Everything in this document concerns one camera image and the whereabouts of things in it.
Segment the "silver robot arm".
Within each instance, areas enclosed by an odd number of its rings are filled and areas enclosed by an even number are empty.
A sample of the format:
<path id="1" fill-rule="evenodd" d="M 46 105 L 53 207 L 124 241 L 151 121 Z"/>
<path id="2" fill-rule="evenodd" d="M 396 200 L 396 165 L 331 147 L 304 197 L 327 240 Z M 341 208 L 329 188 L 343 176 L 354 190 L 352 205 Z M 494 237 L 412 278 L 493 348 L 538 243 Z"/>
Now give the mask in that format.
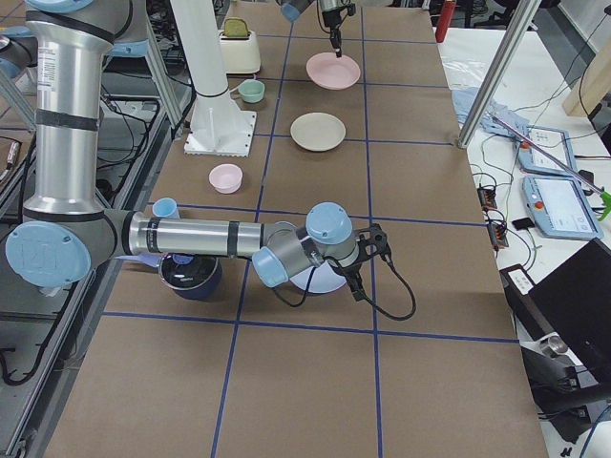
<path id="1" fill-rule="evenodd" d="M 262 282 L 278 286 L 328 263 L 356 300 L 365 239 L 345 210 L 314 206 L 305 225 L 148 218 L 107 208 L 95 198 L 103 59 L 117 45 L 148 49 L 142 1 L 31 1 L 26 15 L 37 40 L 36 165 L 24 221 L 9 235 L 12 270 L 41 287 L 79 281 L 121 255 L 162 253 L 242 258 Z"/>
<path id="2" fill-rule="evenodd" d="M 348 0 L 286 0 L 277 1 L 285 19 L 294 23 L 312 4 L 317 7 L 317 19 L 322 31 L 328 35 L 335 56 L 341 58 L 341 27 L 348 17 L 356 12 L 356 5 Z"/>

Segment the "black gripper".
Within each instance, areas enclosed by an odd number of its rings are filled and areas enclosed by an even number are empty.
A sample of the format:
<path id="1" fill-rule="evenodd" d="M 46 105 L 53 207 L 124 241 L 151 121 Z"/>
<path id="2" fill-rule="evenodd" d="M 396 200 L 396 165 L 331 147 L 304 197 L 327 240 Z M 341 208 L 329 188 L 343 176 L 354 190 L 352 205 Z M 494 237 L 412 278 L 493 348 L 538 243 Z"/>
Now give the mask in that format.
<path id="1" fill-rule="evenodd" d="M 337 58 L 342 57 L 342 36 L 340 28 L 343 22 L 355 14 L 356 6 L 350 0 L 319 0 L 318 5 L 323 16 L 324 25 L 330 29 L 329 40 Z"/>
<path id="2" fill-rule="evenodd" d="M 365 289 L 362 284 L 360 270 L 360 264 L 341 267 L 341 274 L 347 280 L 352 297 L 357 302 L 363 301 L 365 299 Z"/>

